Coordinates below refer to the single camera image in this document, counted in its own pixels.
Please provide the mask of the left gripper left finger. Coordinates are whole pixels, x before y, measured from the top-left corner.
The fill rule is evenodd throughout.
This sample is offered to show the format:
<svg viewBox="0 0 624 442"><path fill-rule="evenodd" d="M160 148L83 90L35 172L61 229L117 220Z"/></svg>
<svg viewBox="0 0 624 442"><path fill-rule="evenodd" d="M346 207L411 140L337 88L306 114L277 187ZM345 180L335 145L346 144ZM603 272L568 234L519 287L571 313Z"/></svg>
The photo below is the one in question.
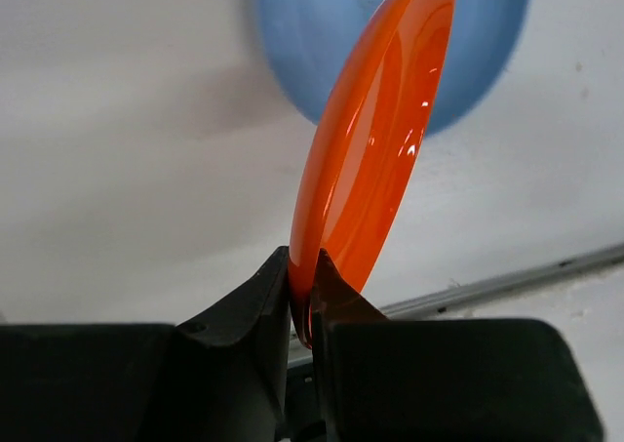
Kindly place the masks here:
<svg viewBox="0 0 624 442"><path fill-rule="evenodd" d="M179 324L1 329L5 441L270 441L284 411L288 251Z"/></svg>

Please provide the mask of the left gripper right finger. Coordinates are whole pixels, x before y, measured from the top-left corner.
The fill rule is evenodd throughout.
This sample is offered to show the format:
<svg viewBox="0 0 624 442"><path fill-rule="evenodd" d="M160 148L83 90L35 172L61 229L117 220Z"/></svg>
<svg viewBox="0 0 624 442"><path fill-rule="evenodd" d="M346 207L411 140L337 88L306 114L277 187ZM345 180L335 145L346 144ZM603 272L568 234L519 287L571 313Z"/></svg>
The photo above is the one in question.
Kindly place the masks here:
<svg viewBox="0 0 624 442"><path fill-rule="evenodd" d="M392 320L321 252L310 296L331 441L601 441L558 330L526 318Z"/></svg>

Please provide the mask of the orange plastic plate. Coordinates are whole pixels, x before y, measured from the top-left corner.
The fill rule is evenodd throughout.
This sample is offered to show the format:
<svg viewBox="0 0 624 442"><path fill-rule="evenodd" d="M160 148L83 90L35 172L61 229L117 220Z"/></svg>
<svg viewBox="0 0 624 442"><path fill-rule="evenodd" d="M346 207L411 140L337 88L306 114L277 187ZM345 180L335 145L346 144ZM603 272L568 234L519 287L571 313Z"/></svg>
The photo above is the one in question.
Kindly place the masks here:
<svg viewBox="0 0 624 442"><path fill-rule="evenodd" d="M321 251L361 291L405 194L438 92L455 0L384 0L343 66L314 136L290 238L292 319L312 342Z"/></svg>

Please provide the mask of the blue plastic plate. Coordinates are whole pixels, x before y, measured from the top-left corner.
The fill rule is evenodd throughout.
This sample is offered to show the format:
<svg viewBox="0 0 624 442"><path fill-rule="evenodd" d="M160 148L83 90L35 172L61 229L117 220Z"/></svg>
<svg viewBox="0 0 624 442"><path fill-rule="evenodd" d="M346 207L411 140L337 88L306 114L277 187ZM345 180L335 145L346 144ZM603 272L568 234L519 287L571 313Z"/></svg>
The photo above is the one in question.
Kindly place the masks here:
<svg viewBox="0 0 624 442"><path fill-rule="evenodd" d="M289 101L319 122L344 62L383 0L256 0L264 53ZM428 134L467 115L500 77L529 0L456 0Z"/></svg>

